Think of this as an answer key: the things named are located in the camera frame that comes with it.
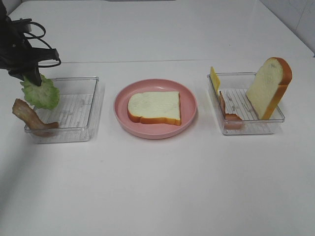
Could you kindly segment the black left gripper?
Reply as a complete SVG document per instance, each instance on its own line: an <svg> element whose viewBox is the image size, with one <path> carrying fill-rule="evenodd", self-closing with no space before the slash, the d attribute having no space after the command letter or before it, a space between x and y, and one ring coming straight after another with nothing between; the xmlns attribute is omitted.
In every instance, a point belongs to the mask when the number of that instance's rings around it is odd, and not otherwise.
<svg viewBox="0 0 315 236"><path fill-rule="evenodd" d="M7 10L0 3L0 67L19 80L24 77L36 86L41 86L42 78L38 63L45 60L59 61L59 54L42 38L46 29L41 24L31 22L31 32L18 32L11 24Z"/></svg>

